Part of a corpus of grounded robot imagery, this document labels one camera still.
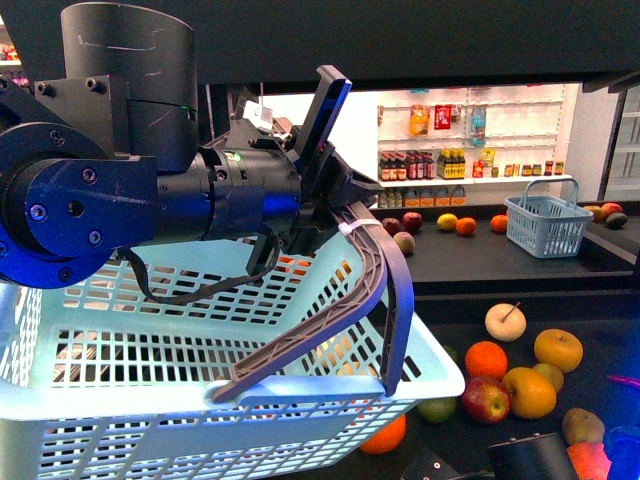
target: basket handle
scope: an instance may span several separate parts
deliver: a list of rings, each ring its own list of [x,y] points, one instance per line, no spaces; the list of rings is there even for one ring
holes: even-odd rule
[[[571,190],[571,193],[565,200],[565,204],[567,207],[570,207],[575,210],[575,208],[578,205],[578,193],[580,192],[580,186],[578,185],[578,182],[573,178],[553,178],[548,180],[541,178],[539,180],[533,180],[532,182],[529,182],[529,185],[527,185],[527,187],[524,189],[524,193],[522,194],[522,197],[520,197],[520,202],[518,203],[519,207],[522,207],[524,209],[527,208],[527,198],[529,196],[529,189],[532,186],[534,186],[536,183],[542,183],[542,182],[547,182],[547,183],[572,182],[573,190]]]

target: black cylinder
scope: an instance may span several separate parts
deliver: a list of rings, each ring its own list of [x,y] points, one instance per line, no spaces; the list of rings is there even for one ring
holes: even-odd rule
[[[492,445],[487,453],[498,480],[578,480],[556,433]]]
[[[129,85],[130,152],[159,172],[188,170],[197,151],[194,33],[147,8],[79,3],[62,11],[67,78],[113,75]]]

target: light blue plastic basket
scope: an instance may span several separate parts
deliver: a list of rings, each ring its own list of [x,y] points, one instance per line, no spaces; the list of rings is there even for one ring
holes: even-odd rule
[[[542,182],[573,182],[566,200],[548,195],[529,195],[529,189]],[[587,224],[593,213],[579,207],[578,182],[574,179],[534,180],[522,197],[505,200],[509,221],[507,238],[536,258],[574,257],[580,250]]]
[[[175,294],[242,274],[251,243],[137,250],[151,287]],[[237,403],[208,400],[236,361],[344,295],[361,271],[338,235],[314,257],[281,257],[260,286],[187,307],[145,301],[115,260],[66,289],[3,286],[0,478],[245,479],[318,468],[419,400],[459,395],[460,371],[414,317],[393,397],[373,375],[381,336],[362,319]]]

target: label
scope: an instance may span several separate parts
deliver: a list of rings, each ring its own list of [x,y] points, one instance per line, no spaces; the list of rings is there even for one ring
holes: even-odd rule
[[[420,199],[419,198],[405,198],[404,199],[404,206],[405,207],[409,207],[409,208],[417,208],[420,206]]]

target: cable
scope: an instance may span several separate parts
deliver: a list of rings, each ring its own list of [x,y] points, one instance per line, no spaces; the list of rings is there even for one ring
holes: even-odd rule
[[[202,300],[203,298],[212,297],[217,293],[224,292],[250,282],[256,282],[267,273],[271,272],[276,267],[278,259],[280,258],[280,238],[268,225],[263,224],[263,229],[268,232],[268,239],[271,240],[272,254],[269,258],[269,262],[265,265],[262,271],[252,276],[244,275],[242,277],[232,277],[211,285],[202,285],[195,292],[184,293],[181,295],[166,297],[154,295],[149,288],[149,274],[142,258],[140,258],[140,256],[134,253],[130,248],[119,249],[118,255],[129,262],[129,265],[136,276],[136,281],[138,282],[140,291],[149,300],[165,305],[186,305],[188,303]]]

